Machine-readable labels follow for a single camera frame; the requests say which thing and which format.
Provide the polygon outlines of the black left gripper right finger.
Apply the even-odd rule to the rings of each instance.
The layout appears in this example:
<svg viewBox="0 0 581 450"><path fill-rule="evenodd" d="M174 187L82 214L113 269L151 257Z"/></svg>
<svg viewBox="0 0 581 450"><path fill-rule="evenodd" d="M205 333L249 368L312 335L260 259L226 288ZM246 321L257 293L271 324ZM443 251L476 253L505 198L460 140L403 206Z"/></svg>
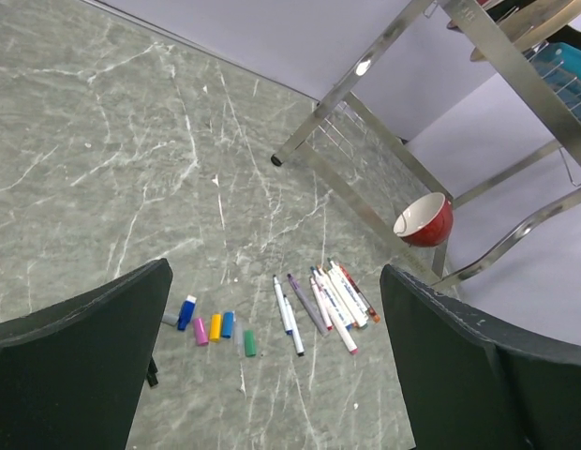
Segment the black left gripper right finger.
<svg viewBox="0 0 581 450"><path fill-rule="evenodd" d="M387 264L383 314L418 449L581 449L581 346Z"/></svg>

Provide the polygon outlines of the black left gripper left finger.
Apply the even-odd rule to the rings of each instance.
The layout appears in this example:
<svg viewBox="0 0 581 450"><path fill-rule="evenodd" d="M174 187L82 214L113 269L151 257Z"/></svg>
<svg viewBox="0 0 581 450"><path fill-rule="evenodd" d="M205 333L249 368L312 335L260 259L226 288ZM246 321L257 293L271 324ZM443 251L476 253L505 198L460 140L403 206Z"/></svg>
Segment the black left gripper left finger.
<svg viewBox="0 0 581 450"><path fill-rule="evenodd" d="M0 449L123 449L172 270L153 260L0 322Z"/></svg>

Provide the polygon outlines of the gray pen cap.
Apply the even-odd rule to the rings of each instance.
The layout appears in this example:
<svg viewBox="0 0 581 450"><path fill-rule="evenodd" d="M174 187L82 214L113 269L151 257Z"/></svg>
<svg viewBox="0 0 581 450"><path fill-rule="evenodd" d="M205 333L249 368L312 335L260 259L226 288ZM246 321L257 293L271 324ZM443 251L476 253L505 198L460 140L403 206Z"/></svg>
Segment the gray pen cap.
<svg viewBox="0 0 581 450"><path fill-rule="evenodd" d="M179 323L179 316L177 314L165 312L162 316L161 322L172 327L177 327Z"/></svg>

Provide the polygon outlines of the dark blue white pen cap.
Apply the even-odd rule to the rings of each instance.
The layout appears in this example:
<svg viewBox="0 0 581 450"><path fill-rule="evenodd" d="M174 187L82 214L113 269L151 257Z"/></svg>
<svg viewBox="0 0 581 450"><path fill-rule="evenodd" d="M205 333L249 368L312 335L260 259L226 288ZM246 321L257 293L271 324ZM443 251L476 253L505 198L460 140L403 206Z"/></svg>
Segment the dark blue white pen cap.
<svg viewBox="0 0 581 450"><path fill-rule="evenodd" d="M196 306L196 297L193 295L188 295L185 301L181 305L181 309L177 321L177 330L185 331L190 324L193 312Z"/></svg>

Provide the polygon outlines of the pink pen cap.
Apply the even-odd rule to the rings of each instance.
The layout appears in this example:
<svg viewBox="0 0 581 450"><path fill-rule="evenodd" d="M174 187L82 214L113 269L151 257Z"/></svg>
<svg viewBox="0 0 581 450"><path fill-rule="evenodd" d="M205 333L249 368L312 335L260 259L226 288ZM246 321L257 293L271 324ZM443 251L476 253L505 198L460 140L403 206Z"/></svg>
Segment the pink pen cap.
<svg viewBox="0 0 581 450"><path fill-rule="evenodd" d="M192 324L196 344L198 346L206 346L209 343L209 338L204 320L201 317L197 317L192 321Z"/></svg>

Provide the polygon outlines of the white marker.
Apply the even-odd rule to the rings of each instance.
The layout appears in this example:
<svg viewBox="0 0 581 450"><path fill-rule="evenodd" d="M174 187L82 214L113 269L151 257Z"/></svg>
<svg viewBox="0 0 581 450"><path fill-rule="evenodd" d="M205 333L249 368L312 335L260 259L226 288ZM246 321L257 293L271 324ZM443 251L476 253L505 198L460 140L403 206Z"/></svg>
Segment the white marker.
<svg viewBox="0 0 581 450"><path fill-rule="evenodd" d="M367 317L359 306L356 296L352 292L350 284L341 275L340 269L333 262L329 261L328 277L335 286L335 289L340 296L345 309L351 315L352 321L357 328L367 327Z"/></svg>

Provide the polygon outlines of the yellow pen cap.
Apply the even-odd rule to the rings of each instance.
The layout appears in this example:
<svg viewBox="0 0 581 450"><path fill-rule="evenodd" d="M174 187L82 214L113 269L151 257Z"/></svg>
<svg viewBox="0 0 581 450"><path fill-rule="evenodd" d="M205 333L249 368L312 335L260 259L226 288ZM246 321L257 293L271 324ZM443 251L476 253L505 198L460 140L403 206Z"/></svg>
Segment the yellow pen cap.
<svg viewBox="0 0 581 450"><path fill-rule="evenodd" d="M220 313L213 314L210 321L209 340L211 342L219 342L221 338L222 315Z"/></svg>

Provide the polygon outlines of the light blue pen cap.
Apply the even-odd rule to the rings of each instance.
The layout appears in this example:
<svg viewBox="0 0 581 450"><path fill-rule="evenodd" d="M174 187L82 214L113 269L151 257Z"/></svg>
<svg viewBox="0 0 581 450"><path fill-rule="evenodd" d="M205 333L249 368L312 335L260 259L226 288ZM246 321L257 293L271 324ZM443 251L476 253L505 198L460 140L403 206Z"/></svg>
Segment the light blue pen cap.
<svg viewBox="0 0 581 450"><path fill-rule="evenodd" d="M231 338L233 334L235 316L233 311L225 311L222 317L221 337Z"/></svg>

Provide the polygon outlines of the pink cap marker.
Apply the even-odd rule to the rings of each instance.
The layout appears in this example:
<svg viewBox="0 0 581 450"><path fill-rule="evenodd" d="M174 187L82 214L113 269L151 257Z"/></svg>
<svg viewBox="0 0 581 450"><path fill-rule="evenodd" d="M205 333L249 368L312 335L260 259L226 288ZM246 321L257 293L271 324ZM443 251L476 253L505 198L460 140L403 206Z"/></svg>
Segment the pink cap marker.
<svg viewBox="0 0 581 450"><path fill-rule="evenodd" d="M337 330L338 334L340 335L341 339L343 340L349 353L351 353L351 354L358 353L358 347L355 344L352 337L350 336L349 330L347 329L346 325L343 323L342 317L339 315L338 310L335 307L334 298L330 295L326 284L322 281L322 278L320 276L317 276L317 275L315 275L315 277L316 277L316 281L320 285L321 291L323 292L328 315L329 315L332 323L334 324L335 329Z"/></svg>

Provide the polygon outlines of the black cap marker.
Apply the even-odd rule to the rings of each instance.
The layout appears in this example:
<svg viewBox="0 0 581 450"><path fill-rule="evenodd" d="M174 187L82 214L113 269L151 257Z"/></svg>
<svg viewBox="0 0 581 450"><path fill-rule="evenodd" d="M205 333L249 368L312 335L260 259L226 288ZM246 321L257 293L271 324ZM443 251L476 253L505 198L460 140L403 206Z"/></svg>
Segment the black cap marker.
<svg viewBox="0 0 581 450"><path fill-rule="evenodd" d="M284 300L285 300L285 305L286 305L286 309L287 309L288 316L289 316L290 327L291 327L291 336L293 339L296 353L298 356L304 356L305 355L305 347L304 347L303 341L301 339L301 335L299 332L297 322L295 320L295 316L294 316L293 309L291 307L290 300L288 299L287 296L284 296Z"/></svg>

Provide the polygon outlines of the green pen cap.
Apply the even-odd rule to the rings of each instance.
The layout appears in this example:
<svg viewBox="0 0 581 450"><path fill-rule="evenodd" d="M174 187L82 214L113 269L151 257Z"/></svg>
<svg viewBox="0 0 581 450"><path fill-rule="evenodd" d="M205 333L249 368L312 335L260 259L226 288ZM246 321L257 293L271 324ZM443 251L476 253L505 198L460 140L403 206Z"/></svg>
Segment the green pen cap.
<svg viewBox="0 0 581 450"><path fill-rule="evenodd" d="M257 346L252 330L245 330L244 332L244 349L246 357L254 357L257 355Z"/></svg>

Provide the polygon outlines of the red cap marker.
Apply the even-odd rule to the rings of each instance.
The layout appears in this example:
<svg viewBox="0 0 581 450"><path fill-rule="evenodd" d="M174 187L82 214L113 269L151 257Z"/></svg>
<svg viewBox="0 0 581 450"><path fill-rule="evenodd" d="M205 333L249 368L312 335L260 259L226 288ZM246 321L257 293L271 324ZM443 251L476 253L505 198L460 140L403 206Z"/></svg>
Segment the red cap marker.
<svg viewBox="0 0 581 450"><path fill-rule="evenodd" d="M277 278L276 275L273 275L273 286L274 286L276 300L277 300L278 307L280 310L281 319L283 322L285 333L287 335L291 335L292 334L292 327L290 324L290 320L289 320L289 316L288 316L288 312L287 312L286 303L284 300L284 295L282 292L281 284L280 284L279 279Z"/></svg>

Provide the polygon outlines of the clear pen cap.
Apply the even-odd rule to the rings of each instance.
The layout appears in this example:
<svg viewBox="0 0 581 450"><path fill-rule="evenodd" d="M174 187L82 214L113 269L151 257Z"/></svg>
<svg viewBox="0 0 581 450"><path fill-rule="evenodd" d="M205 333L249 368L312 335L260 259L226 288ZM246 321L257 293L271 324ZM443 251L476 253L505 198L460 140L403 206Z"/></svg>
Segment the clear pen cap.
<svg viewBox="0 0 581 450"><path fill-rule="evenodd" d="M233 341L237 354L243 357L245 355L245 329L243 322L237 318L233 323Z"/></svg>

